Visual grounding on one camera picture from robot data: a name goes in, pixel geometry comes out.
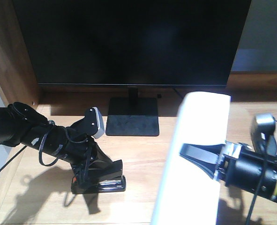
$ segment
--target monitor base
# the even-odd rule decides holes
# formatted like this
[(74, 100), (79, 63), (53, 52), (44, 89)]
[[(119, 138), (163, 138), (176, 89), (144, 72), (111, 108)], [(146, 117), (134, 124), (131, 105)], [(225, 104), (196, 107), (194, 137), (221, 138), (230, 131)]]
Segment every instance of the monitor base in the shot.
[(157, 99), (111, 98), (106, 134), (108, 136), (158, 136)]

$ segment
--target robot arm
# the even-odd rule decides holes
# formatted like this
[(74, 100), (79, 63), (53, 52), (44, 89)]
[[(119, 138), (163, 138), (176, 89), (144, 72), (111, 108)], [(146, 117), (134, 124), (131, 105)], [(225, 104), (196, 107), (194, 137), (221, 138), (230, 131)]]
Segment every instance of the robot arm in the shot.
[[(102, 116), (95, 107), (70, 127), (57, 126), (20, 102), (0, 107), (0, 144), (15, 147), (22, 143), (37, 149), (39, 162), (45, 166), (59, 159), (70, 163), (75, 175), (71, 185), (73, 194), (117, 192), (126, 188), (122, 161), (113, 162), (94, 141), (103, 133)], [(56, 159), (46, 165), (42, 152)]]

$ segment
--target black monitor screen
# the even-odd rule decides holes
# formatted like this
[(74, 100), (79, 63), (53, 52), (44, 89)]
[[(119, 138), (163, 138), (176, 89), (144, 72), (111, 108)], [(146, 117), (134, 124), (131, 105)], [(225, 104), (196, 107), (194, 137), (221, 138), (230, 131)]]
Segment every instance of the black monitor screen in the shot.
[(13, 0), (39, 84), (226, 85), (250, 0)]

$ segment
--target wooden desk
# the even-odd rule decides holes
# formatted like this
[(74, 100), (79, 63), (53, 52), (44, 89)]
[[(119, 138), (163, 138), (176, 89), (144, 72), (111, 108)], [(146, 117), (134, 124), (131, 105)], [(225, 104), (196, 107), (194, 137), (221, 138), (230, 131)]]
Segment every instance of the wooden desk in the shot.
[[(123, 160), (127, 179), (125, 192), (73, 196), (70, 193), (73, 173), (69, 164), (60, 161), (53, 167), (43, 167), (38, 162), (38, 151), (27, 148), (1, 173), (0, 224), (148, 224), (180, 104), (176, 94), (161, 94), (162, 98), (158, 99), (160, 136), (104, 135), (97, 140), (112, 160)], [(69, 126), (82, 118), (84, 110), (90, 106), (99, 107), (106, 115), (109, 96), (107, 93), (49, 93), (37, 110), (57, 125)], [(234, 96), (231, 103), (227, 140), (251, 144), (252, 116), (271, 112), (277, 119), (277, 93), (273, 96), (265, 93), (265, 97), (264, 94), (247, 95), (248, 101), (243, 102), (239, 97)], [(260, 97), (272, 101), (263, 102)], [(50, 162), (52, 157), (44, 155), (44, 159)], [(251, 200), (251, 194), (222, 184), (218, 224), (244, 224)], [(200, 201), (206, 204), (201, 196)], [(252, 221), (253, 225), (277, 225), (277, 204), (258, 197)]]

